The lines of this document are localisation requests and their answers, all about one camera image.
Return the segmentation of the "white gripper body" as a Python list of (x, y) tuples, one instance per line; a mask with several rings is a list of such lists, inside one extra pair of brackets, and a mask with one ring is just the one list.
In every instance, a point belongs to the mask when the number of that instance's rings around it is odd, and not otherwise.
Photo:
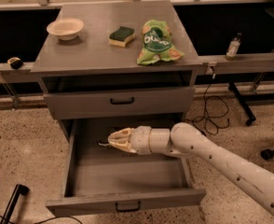
[(149, 126), (139, 126), (130, 134), (131, 148), (140, 155), (150, 154), (149, 137), (152, 128)]

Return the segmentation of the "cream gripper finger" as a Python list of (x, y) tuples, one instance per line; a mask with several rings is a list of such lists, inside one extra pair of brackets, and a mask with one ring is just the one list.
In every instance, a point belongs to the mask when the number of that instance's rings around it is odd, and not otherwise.
[(129, 141), (125, 141), (125, 142), (110, 141), (109, 144), (112, 147), (115, 147), (117, 149), (120, 149), (128, 153), (136, 153), (136, 150), (131, 146), (131, 143)]
[(125, 128), (120, 131), (111, 133), (108, 136), (108, 141), (110, 143), (126, 143), (129, 140), (132, 131), (133, 128)]

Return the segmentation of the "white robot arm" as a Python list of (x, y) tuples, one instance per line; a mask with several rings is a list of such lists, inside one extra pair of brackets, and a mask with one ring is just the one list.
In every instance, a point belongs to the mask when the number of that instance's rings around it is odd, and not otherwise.
[(170, 129), (139, 126), (108, 136), (110, 146), (139, 155), (163, 154), (202, 158), (274, 216), (274, 174), (216, 145), (198, 129), (184, 122)]

